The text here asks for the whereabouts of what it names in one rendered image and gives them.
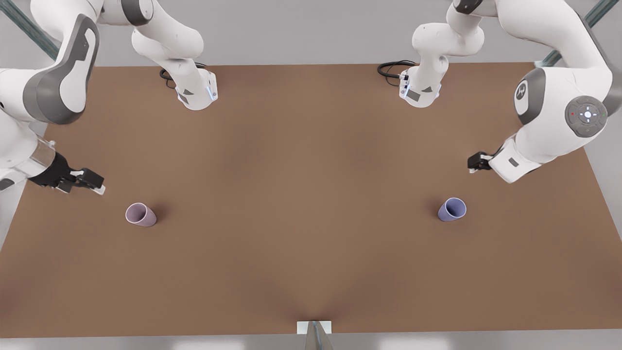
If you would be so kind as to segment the purple cup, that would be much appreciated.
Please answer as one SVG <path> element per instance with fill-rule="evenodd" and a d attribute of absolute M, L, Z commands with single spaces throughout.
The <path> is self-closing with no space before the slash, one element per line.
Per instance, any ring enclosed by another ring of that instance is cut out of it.
<path fill-rule="evenodd" d="M 447 199 L 438 209 L 437 217 L 440 221 L 455 221 L 465 216 L 467 206 L 460 198 Z"/>

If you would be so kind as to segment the pink cup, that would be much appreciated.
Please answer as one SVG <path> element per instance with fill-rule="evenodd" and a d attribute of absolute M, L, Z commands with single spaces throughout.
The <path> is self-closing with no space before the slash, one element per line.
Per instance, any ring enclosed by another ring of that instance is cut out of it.
<path fill-rule="evenodd" d="M 157 222 L 155 213 L 142 202 L 131 204 L 125 213 L 126 221 L 145 228 L 153 226 Z"/>

